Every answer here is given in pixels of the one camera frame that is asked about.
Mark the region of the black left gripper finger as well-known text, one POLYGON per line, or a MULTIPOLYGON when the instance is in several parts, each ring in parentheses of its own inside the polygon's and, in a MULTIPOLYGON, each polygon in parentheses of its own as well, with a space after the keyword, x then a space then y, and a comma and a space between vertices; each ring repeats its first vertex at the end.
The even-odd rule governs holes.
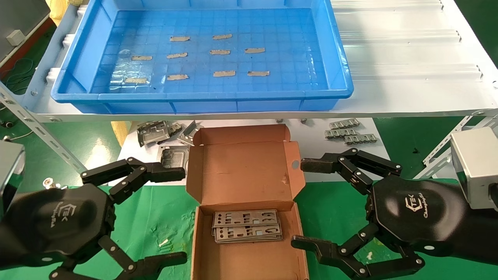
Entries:
POLYGON ((160 162, 144 163, 134 157, 115 161, 81 173, 84 184, 101 186, 121 179, 110 189, 114 204, 121 204, 148 182, 176 182, 185 179, 183 167, 164 167, 160 162))
MULTIPOLYGON (((112 239, 105 235, 98 240, 100 248, 123 269, 116 280, 156 280, 161 271, 168 266, 185 264, 188 260, 185 252, 168 253, 139 259, 134 262, 112 239)), ((74 272, 77 262, 67 259, 61 266, 53 270, 50 280, 94 280, 87 275, 74 272)))

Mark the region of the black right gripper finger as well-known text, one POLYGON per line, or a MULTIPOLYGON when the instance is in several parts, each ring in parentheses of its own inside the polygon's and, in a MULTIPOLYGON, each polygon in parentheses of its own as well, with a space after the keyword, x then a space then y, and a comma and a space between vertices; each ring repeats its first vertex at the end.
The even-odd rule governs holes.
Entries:
POLYGON ((303 158, 300 168, 309 173, 337 173, 362 195, 369 195, 374 183, 365 172, 384 178, 400 176, 402 171, 400 164, 356 148, 339 154, 325 153, 322 158, 303 158))
POLYGON ((328 240, 294 235, 291 246, 295 249, 313 252, 317 262, 340 269, 351 280, 385 280, 413 275, 425 266, 425 261, 409 247, 391 243, 389 247, 401 255, 400 259, 363 264, 355 254, 374 238, 381 236, 381 229, 369 223, 357 234, 338 245, 328 240))

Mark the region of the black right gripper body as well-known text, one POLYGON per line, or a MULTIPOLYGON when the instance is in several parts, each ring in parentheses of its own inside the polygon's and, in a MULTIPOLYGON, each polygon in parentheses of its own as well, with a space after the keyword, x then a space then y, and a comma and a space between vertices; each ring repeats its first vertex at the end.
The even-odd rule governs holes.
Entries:
POLYGON ((447 257, 455 253, 455 234, 467 213, 458 186, 390 175, 376 182, 369 199, 376 238, 389 249, 400 247, 447 257))

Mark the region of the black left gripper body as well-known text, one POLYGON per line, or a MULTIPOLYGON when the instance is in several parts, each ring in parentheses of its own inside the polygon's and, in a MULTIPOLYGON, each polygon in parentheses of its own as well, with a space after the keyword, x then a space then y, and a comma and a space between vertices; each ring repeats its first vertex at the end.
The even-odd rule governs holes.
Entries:
POLYGON ((92 184, 18 194, 8 209, 8 268, 85 263, 115 221, 113 202, 92 184))

